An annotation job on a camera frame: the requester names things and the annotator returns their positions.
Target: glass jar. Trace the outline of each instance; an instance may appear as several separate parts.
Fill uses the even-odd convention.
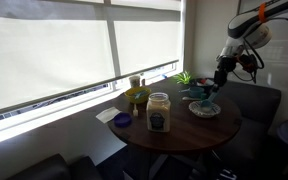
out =
[[[171,102],[166,93],[151,94],[146,106],[147,128],[155,132],[170,131],[170,108]]]

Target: couch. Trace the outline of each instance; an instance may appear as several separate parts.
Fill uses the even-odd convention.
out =
[[[102,180],[93,161],[83,157],[68,165],[60,154],[55,154],[7,180]]]
[[[228,81],[218,92],[239,107],[241,127],[235,137],[213,151],[222,167],[238,179],[254,179],[267,132],[281,101],[281,91],[242,82]]]

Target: jar label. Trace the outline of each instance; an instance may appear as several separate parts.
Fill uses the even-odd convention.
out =
[[[164,130],[165,119],[161,113],[152,113],[150,116],[152,130],[162,131]]]

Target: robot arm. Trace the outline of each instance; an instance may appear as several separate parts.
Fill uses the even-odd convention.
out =
[[[217,57],[218,67],[214,75],[214,89],[217,92],[227,81],[227,74],[233,71],[236,63],[243,70],[256,76],[259,67],[254,55],[242,55],[247,48],[260,48],[266,45],[272,35],[265,22],[288,9],[288,0],[271,0],[261,6],[235,16],[228,25],[228,39],[221,54]]]

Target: jar lid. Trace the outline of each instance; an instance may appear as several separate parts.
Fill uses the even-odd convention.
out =
[[[132,123],[132,118],[128,113],[119,113],[113,118],[114,124],[117,127],[127,127]]]

